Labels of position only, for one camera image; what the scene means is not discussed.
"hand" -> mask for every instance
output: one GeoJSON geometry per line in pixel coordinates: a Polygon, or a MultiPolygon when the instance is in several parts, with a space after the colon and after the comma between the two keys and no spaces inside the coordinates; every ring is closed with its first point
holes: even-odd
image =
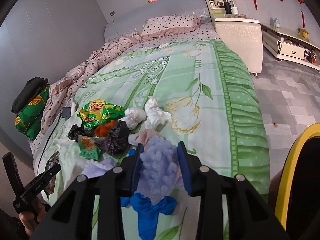
{"type": "MultiPolygon", "coordinates": [[[[40,199],[38,199],[38,207],[39,207],[39,211],[38,211],[37,220],[38,220],[38,222],[41,222],[46,214],[46,211],[45,211],[44,205],[41,203],[40,199]]],[[[24,229],[25,229],[27,235],[31,236],[34,231],[34,228],[31,226],[29,220],[34,219],[35,215],[32,212],[21,212],[19,214],[19,218],[20,218],[22,224],[24,225],[24,229]]]]}

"orange cloth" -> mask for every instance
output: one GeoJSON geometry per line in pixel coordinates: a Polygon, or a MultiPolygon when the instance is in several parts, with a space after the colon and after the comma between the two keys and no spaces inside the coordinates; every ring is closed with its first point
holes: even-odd
{"type": "Polygon", "coordinates": [[[108,132],[117,124],[116,120],[112,120],[109,123],[99,125],[95,130],[94,134],[98,137],[107,137],[108,132]]]}

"silver screw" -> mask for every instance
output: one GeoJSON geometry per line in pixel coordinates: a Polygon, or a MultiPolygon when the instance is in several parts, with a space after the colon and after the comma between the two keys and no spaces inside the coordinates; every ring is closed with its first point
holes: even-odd
{"type": "Polygon", "coordinates": [[[209,171],[209,167],[207,167],[207,166],[201,166],[201,167],[199,168],[199,170],[200,170],[201,172],[208,172],[208,171],[209,171]]]}
{"type": "Polygon", "coordinates": [[[85,179],[86,179],[86,177],[85,177],[85,175],[83,175],[83,174],[81,174],[81,175],[79,175],[79,176],[77,177],[77,181],[78,181],[78,182],[83,182],[83,181],[85,181],[85,179]]]}
{"type": "Polygon", "coordinates": [[[120,173],[120,172],[122,172],[123,171],[123,169],[120,167],[120,166],[117,166],[117,167],[114,167],[113,168],[113,172],[114,173],[120,173]]]}
{"type": "Polygon", "coordinates": [[[236,175],[236,179],[237,179],[238,181],[244,181],[244,180],[245,180],[245,177],[244,177],[242,174],[237,174],[237,175],[236,175]]]}

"yellow rim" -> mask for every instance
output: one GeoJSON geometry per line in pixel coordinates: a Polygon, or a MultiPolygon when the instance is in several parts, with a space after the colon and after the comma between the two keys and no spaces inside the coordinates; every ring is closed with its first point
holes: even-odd
{"type": "Polygon", "coordinates": [[[284,165],[276,202],[275,215],[286,229],[289,198],[294,171],[299,154],[305,142],[312,137],[320,136],[320,123],[310,125],[294,142],[284,165]]]}

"gray upholstered headboard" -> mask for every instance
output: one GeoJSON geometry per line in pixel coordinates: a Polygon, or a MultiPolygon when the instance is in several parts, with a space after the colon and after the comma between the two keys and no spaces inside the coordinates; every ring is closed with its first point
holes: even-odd
{"type": "Polygon", "coordinates": [[[105,41],[135,30],[142,31],[145,21],[150,18],[182,14],[201,16],[202,22],[210,22],[205,0],[159,0],[121,15],[106,25],[105,41]]]}

